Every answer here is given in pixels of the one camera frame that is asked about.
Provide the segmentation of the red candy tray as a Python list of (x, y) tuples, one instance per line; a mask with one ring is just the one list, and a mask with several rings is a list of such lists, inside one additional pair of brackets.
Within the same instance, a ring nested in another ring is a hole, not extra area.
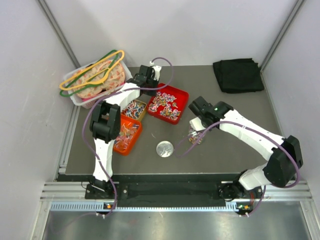
[(159, 89), (147, 104), (149, 115), (162, 121), (176, 125), (188, 103), (189, 93), (173, 86)]

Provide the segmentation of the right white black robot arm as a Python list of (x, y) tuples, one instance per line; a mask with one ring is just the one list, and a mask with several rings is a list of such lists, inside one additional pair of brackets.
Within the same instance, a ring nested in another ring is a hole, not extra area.
[(223, 101), (213, 105), (199, 96), (188, 107), (196, 116), (190, 120), (190, 126), (202, 137), (217, 128), (252, 147), (266, 160), (265, 164), (244, 170), (232, 183), (226, 184), (232, 196), (245, 198), (258, 187), (291, 188), (299, 183), (303, 158), (296, 137), (265, 130)]

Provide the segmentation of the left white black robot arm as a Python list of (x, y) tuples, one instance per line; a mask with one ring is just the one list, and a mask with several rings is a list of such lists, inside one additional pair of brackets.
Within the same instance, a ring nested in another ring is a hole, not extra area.
[(113, 146), (121, 129), (121, 111), (142, 94), (156, 94), (162, 67), (141, 65), (139, 72), (128, 79), (115, 95), (97, 104), (91, 114), (89, 130), (95, 144), (95, 167), (90, 184), (102, 198), (109, 198), (114, 191), (110, 181), (113, 175), (112, 155)]

